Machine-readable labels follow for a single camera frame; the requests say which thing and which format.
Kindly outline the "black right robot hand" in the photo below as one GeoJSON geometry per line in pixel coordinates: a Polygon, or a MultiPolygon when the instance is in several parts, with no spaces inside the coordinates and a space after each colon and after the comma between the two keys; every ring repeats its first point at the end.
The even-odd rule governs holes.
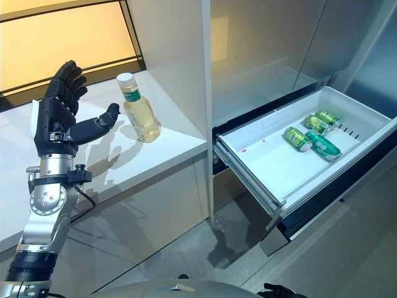
{"type": "Polygon", "coordinates": [[[257,295],[267,298],[298,297],[298,295],[291,289],[282,285],[270,284],[270,283],[264,283],[264,290],[257,292],[257,295]]]}

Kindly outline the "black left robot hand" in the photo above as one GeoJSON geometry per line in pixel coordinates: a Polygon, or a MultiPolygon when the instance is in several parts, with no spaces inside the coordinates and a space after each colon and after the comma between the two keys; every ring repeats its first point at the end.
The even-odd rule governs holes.
{"type": "Polygon", "coordinates": [[[111,103],[98,117],[76,121],[80,98],[87,93],[87,79],[75,61],[56,72],[44,97],[38,101],[34,144],[39,157],[59,154],[76,156],[78,146],[97,140],[114,127],[120,106],[111,103]]]}

